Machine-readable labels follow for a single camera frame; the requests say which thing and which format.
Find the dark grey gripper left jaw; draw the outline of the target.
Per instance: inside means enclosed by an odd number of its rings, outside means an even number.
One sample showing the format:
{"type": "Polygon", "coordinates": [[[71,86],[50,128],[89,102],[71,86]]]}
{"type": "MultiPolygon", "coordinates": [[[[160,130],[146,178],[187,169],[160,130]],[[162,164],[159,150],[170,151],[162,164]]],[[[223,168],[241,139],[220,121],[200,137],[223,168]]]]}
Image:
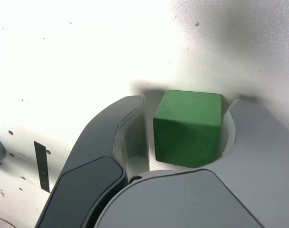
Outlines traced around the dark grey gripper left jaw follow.
{"type": "Polygon", "coordinates": [[[129,179],[148,169],[145,96],[127,96],[86,125],[36,227],[92,228],[107,203],[129,184],[129,179]]]}

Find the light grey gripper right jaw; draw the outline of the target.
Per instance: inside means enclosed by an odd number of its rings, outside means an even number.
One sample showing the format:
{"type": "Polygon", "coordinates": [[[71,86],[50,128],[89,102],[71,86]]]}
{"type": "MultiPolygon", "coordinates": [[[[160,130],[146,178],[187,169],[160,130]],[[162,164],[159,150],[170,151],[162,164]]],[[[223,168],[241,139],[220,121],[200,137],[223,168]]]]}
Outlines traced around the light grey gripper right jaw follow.
{"type": "Polygon", "coordinates": [[[220,159],[130,184],[96,227],[289,228],[289,130],[245,100],[231,105],[224,122],[220,159]]]}

